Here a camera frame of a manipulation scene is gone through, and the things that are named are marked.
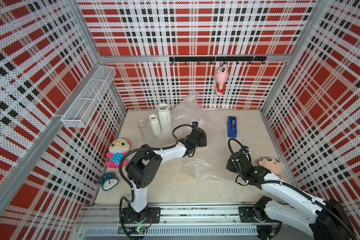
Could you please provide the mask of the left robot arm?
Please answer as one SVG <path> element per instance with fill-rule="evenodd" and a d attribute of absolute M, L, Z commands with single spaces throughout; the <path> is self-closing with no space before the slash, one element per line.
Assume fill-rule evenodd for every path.
<path fill-rule="evenodd" d="M 191 133 L 178 139 L 175 131 L 181 127 L 190 127 Z M 207 145 L 207 135 L 197 126 L 196 122 L 193 122 L 192 125 L 184 124 L 175 127 L 172 135 L 175 139 L 175 143 L 172 145 L 163 148 L 143 145 L 139 149 L 132 150 L 130 154 L 134 154 L 134 156 L 126 165 L 127 174 L 124 175 L 122 170 L 119 171 L 131 189 L 132 197 L 129 206 L 138 214 L 148 206 L 148 185 L 154 180 L 160 165 L 174 159 L 192 157 L 198 147 Z"/>

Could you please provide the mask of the clear glass vase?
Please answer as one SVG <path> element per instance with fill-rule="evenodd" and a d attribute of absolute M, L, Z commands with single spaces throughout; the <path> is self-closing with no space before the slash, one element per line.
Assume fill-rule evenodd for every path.
<path fill-rule="evenodd" d="M 156 141 L 155 135 L 146 120 L 140 120 L 138 122 L 138 129 L 145 144 L 151 145 Z"/>

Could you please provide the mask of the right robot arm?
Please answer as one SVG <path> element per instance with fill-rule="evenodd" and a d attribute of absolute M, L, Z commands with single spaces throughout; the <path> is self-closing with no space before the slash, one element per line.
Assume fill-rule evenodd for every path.
<path fill-rule="evenodd" d="M 241 150 L 231 154 L 227 170 L 249 186 L 255 186 L 286 202 L 261 197 L 253 207 L 258 222 L 279 221 L 315 240 L 354 240 L 356 235 L 343 206 L 334 199 L 323 200 L 289 184 L 281 177 L 285 169 L 279 160 L 264 158 L 254 166 L 250 154 Z"/>

